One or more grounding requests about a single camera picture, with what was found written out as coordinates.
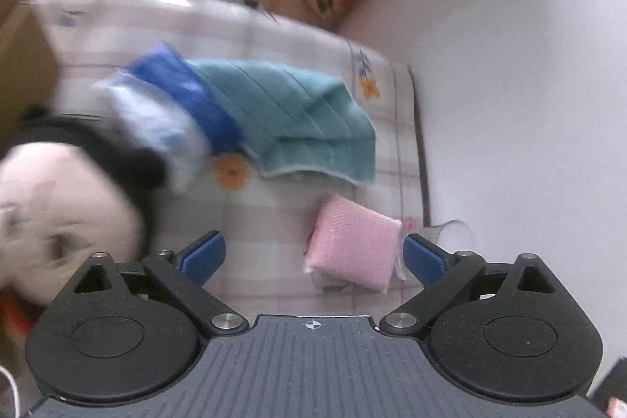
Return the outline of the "black-haired doll plush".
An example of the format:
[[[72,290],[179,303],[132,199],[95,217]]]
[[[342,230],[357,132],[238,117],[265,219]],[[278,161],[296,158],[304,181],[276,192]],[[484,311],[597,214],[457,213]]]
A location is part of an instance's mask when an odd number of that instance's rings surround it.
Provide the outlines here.
[[[86,120],[33,117],[1,152],[1,269],[25,300],[46,307],[94,252],[117,262],[152,244],[164,159]]]

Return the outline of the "pink knitted cloth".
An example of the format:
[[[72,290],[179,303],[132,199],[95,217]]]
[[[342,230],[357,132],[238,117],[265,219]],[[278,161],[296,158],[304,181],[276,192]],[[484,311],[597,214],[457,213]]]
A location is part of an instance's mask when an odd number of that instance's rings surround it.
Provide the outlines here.
[[[315,220],[304,271],[385,294],[402,234],[400,221],[332,195],[324,201]]]

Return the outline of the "blue white wet-wipes pack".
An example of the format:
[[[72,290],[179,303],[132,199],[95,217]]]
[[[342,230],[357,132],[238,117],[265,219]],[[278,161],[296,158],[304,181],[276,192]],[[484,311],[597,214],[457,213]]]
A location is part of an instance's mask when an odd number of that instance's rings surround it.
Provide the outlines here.
[[[98,81],[127,138],[164,159],[171,191],[183,193],[209,159],[238,150],[243,133],[199,73],[161,43]]]

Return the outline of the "teal microfiber towel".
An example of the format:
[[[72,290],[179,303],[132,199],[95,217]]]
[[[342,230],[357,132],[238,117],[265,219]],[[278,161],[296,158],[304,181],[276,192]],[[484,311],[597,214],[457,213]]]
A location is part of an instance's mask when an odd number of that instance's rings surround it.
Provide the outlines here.
[[[242,130],[260,176],[375,178],[376,132],[342,78],[262,60],[190,60]]]

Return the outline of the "checked floral bed sheet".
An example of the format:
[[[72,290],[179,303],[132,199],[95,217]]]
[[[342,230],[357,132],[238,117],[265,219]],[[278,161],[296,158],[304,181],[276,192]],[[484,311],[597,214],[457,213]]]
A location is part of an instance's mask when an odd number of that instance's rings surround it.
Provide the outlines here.
[[[160,43],[173,45],[201,70],[245,136],[245,182],[223,189],[221,165],[206,165],[182,194],[158,198],[154,244],[180,248],[217,229],[227,257],[209,292],[240,314],[378,317],[420,292],[399,270],[386,292],[348,286],[323,291],[304,265],[306,245],[324,201],[334,194],[403,223],[423,220],[423,163],[417,146],[415,82],[410,70],[323,30],[218,0],[30,0],[61,61],[52,100],[60,114],[121,124],[97,82]],[[343,81],[376,134],[375,175],[353,185],[317,169],[308,150],[345,154],[343,138],[324,141],[330,96]]]

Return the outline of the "brown cardboard box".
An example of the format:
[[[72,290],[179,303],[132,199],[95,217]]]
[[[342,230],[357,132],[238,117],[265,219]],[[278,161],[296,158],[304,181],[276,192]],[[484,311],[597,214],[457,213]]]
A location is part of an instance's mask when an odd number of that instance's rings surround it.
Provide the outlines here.
[[[60,64],[35,5],[1,0],[1,142],[24,119],[45,109],[60,77]]]

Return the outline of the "clear glass bowl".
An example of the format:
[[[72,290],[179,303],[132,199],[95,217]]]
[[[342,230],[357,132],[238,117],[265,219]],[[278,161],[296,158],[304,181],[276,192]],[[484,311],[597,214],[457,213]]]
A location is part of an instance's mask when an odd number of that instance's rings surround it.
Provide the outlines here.
[[[474,234],[459,220],[422,227],[408,234],[402,248],[402,260],[415,279],[431,285],[456,263],[457,252],[473,252]]]

